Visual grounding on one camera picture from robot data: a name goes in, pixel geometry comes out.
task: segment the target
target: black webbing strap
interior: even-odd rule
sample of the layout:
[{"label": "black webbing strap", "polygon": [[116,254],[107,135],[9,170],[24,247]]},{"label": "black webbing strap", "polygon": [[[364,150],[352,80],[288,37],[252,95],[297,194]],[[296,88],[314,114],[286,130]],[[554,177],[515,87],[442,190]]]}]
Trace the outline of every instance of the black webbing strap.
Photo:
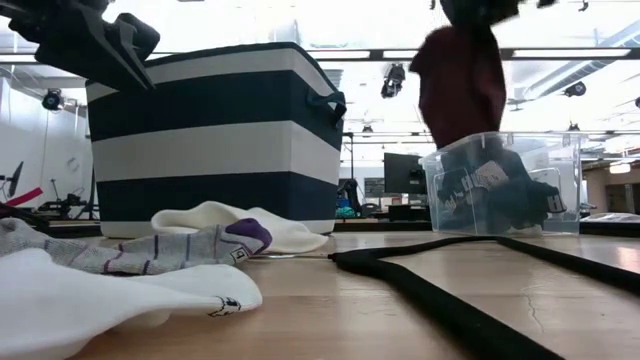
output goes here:
[{"label": "black webbing strap", "polygon": [[440,289],[407,268],[379,260],[475,241],[497,241],[510,249],[601,280],[634,294],[640,294],[639,274],[505,237],[457,237],[412,246],[352,250],[331,254],[329,259],[342,270],[373,277],[394,287],[418,310],[448,330],[477,358],[563,359],[560,355]]}]

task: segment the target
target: red fabric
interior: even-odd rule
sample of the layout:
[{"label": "red fabric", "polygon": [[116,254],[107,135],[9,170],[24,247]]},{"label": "red fabric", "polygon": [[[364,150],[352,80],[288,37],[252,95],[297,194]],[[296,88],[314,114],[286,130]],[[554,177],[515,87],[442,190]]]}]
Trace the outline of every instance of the red fabric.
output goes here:
[{"label": "red fabric", "polygon": [[34,190],[31,190],[24,195],[18,196],[17,198],[13,198],[7,201],[6,205],[13,206],[13,207],[20,206],[28,201],[31,201],[37,198],[40,195],[42,195],[42,189],[35,188]]},{"label": "red fabric", "polygon": [[420,75],[419,107],[438,148],[500,129],[507,93],[502,62],[493,34],[482,35],[435,30],[409,67]]}]

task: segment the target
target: white sock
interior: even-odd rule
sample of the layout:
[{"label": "white sock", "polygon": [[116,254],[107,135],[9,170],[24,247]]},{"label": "white sock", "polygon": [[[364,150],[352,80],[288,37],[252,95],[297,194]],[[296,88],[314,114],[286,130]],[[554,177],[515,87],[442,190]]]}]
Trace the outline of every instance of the white sock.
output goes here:
[{"label": "white sock", "polygon": [[274,215],[261,208],[242,210],[207,201],[190,210],[163,210],[151,219],[153,230],[161,234],[194,233],[212,225],[230,225],[255,219],[273,238],[268,252],[304,253],[324,245],[328,237],[314,234],[304,224]]},{"label": "white sock", "polygon": [[157,326],[171,313],[218,316],[262,304],[255,283],[227,265],[116,278],[53,263],[40,249],[0,258],[0,359],[65,359],[111,329]]}]

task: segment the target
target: table surface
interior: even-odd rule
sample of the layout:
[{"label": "table surface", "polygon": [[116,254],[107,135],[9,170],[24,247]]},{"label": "table surface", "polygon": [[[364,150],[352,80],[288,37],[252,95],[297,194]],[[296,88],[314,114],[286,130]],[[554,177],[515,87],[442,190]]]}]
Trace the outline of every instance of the table surface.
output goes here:
[{"label": "table surface", "polygon": [[[345,233],[319,252],[401,246],[441,235]],[[524,240],[640,273],[640,240]],[[493,243],[445,247],[402,264],[567,359],[638,359],[640,300]],[[261,308],[211,321],[172,317],[144,332],[107,332],[76,359],[466,359],[437,326],[379,281],[318,259],[241,264]]]}]

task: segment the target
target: navy and white striped basket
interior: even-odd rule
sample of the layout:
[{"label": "navy and white striped basket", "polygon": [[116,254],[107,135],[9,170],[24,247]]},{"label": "navy and white striped basket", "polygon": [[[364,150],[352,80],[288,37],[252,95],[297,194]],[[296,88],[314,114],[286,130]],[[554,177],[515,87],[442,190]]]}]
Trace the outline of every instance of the navy and white striped basket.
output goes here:
[{"label": "navy and white striped basket", "polygon": [[156,89],[88,84],[105,236],[152,232],[164,209],[219,201],[333,231],[344,95],[293,43],[151,60]]}]

